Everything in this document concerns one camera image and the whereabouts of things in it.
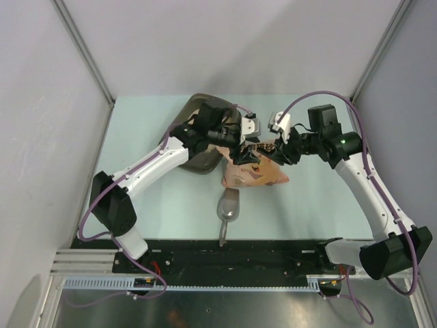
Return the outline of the pink cat litter bag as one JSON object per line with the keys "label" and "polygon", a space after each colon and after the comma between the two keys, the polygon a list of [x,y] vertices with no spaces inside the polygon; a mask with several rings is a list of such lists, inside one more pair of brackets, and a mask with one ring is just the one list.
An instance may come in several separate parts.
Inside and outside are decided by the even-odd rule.
{"label": "pink cat litter bag", "polygon": [[273,139],[254,143],[253,153],[260,162],[245,165],[234,165],[229,156],[229,149],[217,146],[218,152],[228,160],[221,184],[227,188],[240,188],[272,186],[289,182],[288,175],[280,169],[277,163],[257,151],[258,146],[271,147],[273,143]]}

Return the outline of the silver metal scoop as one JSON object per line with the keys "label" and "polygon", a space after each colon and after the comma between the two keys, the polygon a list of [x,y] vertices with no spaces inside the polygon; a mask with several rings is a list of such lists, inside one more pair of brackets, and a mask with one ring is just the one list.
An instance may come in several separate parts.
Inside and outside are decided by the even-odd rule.
{"label": "silver metal scoop", "polygon": [[223,247],[226,243],[229,223],[235,221],[240,212],[240,191],[234,188],[225,188],[216,208],[217,217],[221,220],[218,235],[218,245]]}

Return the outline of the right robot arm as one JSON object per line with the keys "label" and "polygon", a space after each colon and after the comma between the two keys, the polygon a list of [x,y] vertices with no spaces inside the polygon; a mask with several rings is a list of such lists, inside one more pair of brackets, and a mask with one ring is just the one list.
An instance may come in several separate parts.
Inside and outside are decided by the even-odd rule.
{"label": "right robot arm", "polygon": [[333,105],[308,110],[310,130],[299,133],[290,114],[270,116],[268,128],[278,134],[262,153],[280,165],[295,165],[303,155],[317,155],[343,179],[368,221],[372,242],[334,238],[315,257],[315,267],[331,274],[339,264],[362,267],[374,280],[415,268],[425,255],[433,236],[426,226],[416,224],[394,201],[377,173],[372,158],[363,152],[358,133],[342,131]]}

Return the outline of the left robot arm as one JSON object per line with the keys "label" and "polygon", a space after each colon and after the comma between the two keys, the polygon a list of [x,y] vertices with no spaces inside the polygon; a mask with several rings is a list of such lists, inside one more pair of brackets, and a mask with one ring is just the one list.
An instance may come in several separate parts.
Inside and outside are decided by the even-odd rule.
{"label": "left robot arm", "polygon": [[189,119],[172,124],[157,148],[135,164],[112,175],[99,172],[94,176],[90,212],[128,254],[126,263],[134,272],[143,273],[151,265],[148,245],[136,227],[133,200],[138,194],[209,146],[228,149],[235,165],[259,163],[247,143],[260,135],[259,120],[249,112],[237,122],[229,122],[227,117],[234,109],[233,105],[207,100]]}

